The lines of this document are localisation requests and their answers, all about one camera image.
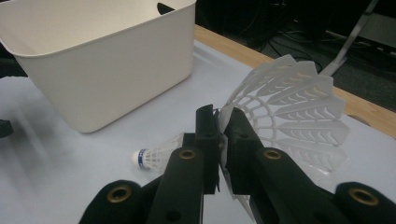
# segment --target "shuttlecock cork base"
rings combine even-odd
[[[134,152],[132,155],[132,163],[141,169],[149,169],[147,165],[145,166],[144,163],[144,156],[145,156],[146,149],[141,149],[139,151]]]

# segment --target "dark floor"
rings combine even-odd
[[[226,36],[247,43],[241,37]],[[315,61],[320,71],[335,58],[344,41],[341,36],[326,34],[314,42],[292,23],[256,50],[273,58],[290,54],[297,61]],[[396,112],[396,56],[360,42],[352,46],[346,62],[333,74],[334,86]]]

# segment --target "black cable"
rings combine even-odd
[[[276,47],[275,47],[271,42],[274,42],[275,44],[278,44],[279,46],[282,46],[282,47],[284,47],[284,48],[292,49],[292,50],[295,50],[295,51],[300,52],[300,53],[303,54],[305,57],[292,56],[292,55],[291,55],[291,56],[292,56],[295,60],[297,60],[297,61],[312,61],[312,62],[314,62],[314,64],[315,64],[316,67],[317,67],[318,73],[320,73],[321,70],[323,69],[323,66],[321,65],[321,63],[318,63],[317,61],[312,60],[312,57],[311,57],[308,53],[306,53],[306,52],[304,52],[304,51],[302,51],[302,50],[299,50],[299,49],[292,48],[292,47],[290,47],[290,46],[286,46],[286,45],[284,45],[284,44],[280,44],[279,42],[276,42],[273,38],[271,38],[271,39],[268,40],[268,45],[274,50],[274,52],[275,52],[279,57],[281,57],[281,56],[283,56],[283,55],[279,52],[279,50],[276,49]]]

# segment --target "hole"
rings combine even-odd
[[[161,15],[166,14],[166,13],[169,13],[169,12],[171,12],[171,11],[175,11],[174,8],[171,8],[171,7],[169,7],[169,6],[167,6],[167,5],[164,5],[164,4],[162,4],[162,3],[158,3],[158,4],[157,4],[157,10],[158,10],[158,12],[159,12]]]
[[[266,158],[270,160],[279,160],[280,158],[282,158],[282,154],[274,150],[265,151],[263,154]]]
[[[348,193],[355,201],[359,203],[369,206],[376,206],[379,204],[378,198],[365,189],[350,189]]]
[[[330,223],[330,218],[321,212],[314,212],[314,218],[319,222],[319,223]]]
[[[127,200],[131,195],[131,187],[128,185],[119,185],[108,192],[107,200],[111,203],[121,203]]]
[[[181,159],[189,160],[189,159],[192,159],[192,158],[195,157],[195,152],[193,152],[192,150],[187,149],[187,150],[181,151],[181,152],[178,154],[178,156],[179,156]]]
[[[169,211],[166,214],[166,220],[176,222],[181,219],[181,214],[178,211]]]

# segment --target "blue band on shuttlecock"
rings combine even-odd
[[[137,156],[137,163],[139,164],[139,167],[144,169],[145,166],[143,165],[143,154],[145,154],[145,149],[142,149],[139,151],[139,155]]]

